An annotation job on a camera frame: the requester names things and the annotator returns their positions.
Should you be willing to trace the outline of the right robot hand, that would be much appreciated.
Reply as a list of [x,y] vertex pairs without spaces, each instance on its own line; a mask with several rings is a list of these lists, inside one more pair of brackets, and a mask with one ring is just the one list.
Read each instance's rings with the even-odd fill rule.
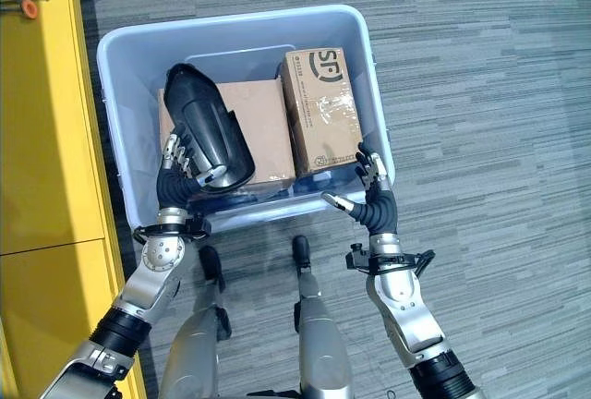
[[356,174],[364,190],[365,202],[353,202],[329,191],[321,197],[332,207],[345,212],[365,226],[371,236],[397,234],[398,211],[392,183],[380,155],[364,142],[358,144]]

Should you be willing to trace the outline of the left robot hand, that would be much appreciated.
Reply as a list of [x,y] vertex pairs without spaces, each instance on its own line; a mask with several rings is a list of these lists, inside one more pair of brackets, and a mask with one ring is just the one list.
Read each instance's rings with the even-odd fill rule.
[[225,164],[210,164],[200,170],[195,159],[196,151],[190,146],[193,140],[186,125],[179,124],[164,144],[156,180],[160,209],[185,209],[193,196],[204,192],[209,184],[227,171]]

